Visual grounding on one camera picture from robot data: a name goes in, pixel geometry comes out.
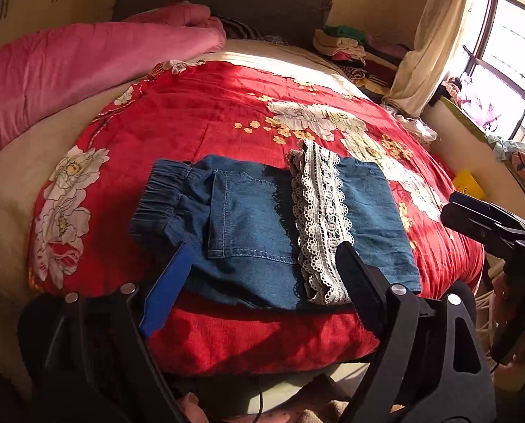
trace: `window frame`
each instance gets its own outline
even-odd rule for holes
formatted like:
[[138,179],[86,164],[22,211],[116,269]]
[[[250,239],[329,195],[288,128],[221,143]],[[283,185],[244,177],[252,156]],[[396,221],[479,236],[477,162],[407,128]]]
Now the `window frame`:
[[[464,69],[464,72],[468,76],[472,76],[472,73],[474,72],[474,68],[479,65],[486,69],[488,72],[492,73],[494,76],[497,76],[501,81],[507,84],[511,89],[513,89],[514,92],[519,94],[523,100],[525,100],[525,90],[519,86],[515,81],[513,81],[511,78],[500,72],[496,67],[490,65],[486,61],[482,60],[483,54],[486,50],[488,41],[490,39],[490,34],[492,33],[492,28],[494,27],[495,22],[495,14],[498,8],[498,1],[499,0],[489,0],[486,8],[486,16],[484,17],[483,24],[482,24],[482,30],[480,34],[478,35],[478,41],[476,41],[476,46],[474,47],[474,52],[470,52],[469,49],[465,45],[462,45],[462,49],[466,51],[466,54],[469,56],[468,63],[466,64],[466,68]],[[517,0],[505,0],[511,4],[514,4],[515,6],[518,6],[521,9],[525,10],[525,5]],[[525,119],[525,111],[523,112],[523,115],[515,125],[515,128],[513,129],[513,133],[509,136],[509,139],[512,140],[515,137],[515,134],[517,134],[517,131],[519,130],[521,123],[523,122],[523,119]]]

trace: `beige curtain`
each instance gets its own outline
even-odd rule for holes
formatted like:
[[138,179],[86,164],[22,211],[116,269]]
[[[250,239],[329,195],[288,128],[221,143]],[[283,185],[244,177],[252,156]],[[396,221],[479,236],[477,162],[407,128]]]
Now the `beige curtain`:
[[473,0],[427,0],[415,33],[415,50],[400,63],[383,101],[418,117],[441,83],[445,66],[460,47]]

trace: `blue denim clothing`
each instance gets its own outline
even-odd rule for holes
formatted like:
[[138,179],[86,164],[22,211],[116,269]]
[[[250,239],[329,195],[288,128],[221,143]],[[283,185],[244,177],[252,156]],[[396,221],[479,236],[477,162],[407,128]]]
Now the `blue denim clothing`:
[[[337,166],[354,248],[390,282],[420,291],[390,187],[376,164]],[[195,256],[186,287],[214,301],[253,308],[335,311],[308,301],[297,263],[292,175],[254,162],[210,155],[190,165],[158,160],[134,215],[138,243],[168,260],[185,241]]]

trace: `folded denim garment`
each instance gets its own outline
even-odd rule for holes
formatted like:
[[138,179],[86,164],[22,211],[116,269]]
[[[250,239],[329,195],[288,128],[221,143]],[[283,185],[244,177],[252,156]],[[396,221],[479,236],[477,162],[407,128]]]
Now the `folded denim garment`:
[[[379,167],[310,140],[291,160],[292,172],[215,155],[194,165],[160,159],[131,233],[161,262],[180,241],[193,246],[186,287],[224,304],[338,309],[350,302],[334,266],[343,240],[390,282],[419,292],[419,270]],[[312,235],[316,227],[321,232]]]

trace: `window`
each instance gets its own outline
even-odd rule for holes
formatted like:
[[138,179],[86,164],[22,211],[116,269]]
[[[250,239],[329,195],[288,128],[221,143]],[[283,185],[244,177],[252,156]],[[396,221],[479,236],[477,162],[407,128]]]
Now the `window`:
[[514,0],[474,0],[462,51],[450,65],[465,74],[496,120],[485,128],[525,142],[525,6]]

